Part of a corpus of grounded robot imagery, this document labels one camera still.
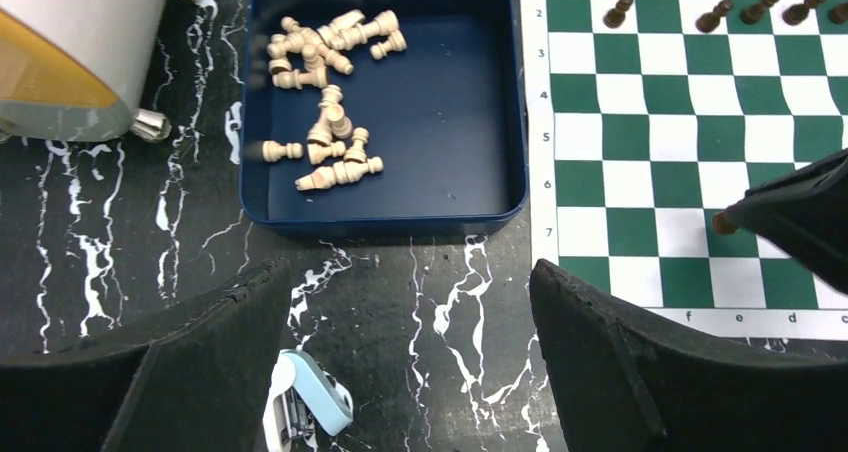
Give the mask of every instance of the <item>green and white chessboard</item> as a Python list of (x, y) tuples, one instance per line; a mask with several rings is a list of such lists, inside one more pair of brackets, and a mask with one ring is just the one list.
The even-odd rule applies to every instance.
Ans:
[(733, 0), (521, 0), (533, 261), (724, 337), (848, 340), (848, 298), (767, 241), (717, 236), (746, 189), (848, 146), (848, 24)]

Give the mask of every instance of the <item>blue tray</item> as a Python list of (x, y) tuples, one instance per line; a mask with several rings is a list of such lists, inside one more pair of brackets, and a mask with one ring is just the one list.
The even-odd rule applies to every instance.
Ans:
[[(317, 28), (360, 9), (393, 10), (409, 48), (374, 61), (361, 45), (331, 70), (354, 126), (370, 132), (369, 156), (385, 170), (329, 190), (298, 192), (315, 166), (304, 158), (256, 160), (263, 140), (305, 143), (320, 90), (271, 84), (265, 52), (280, 20)], [(240, 195), (258, 225), (287, 236), (492, 233), (527, 200), (527, 160), (517, 31), (511, 0), (252, 0), (244, 72)], [(302, 69), (299, 56), (290, 55)], [(329, 165), (333, 159), (321, 165)]]

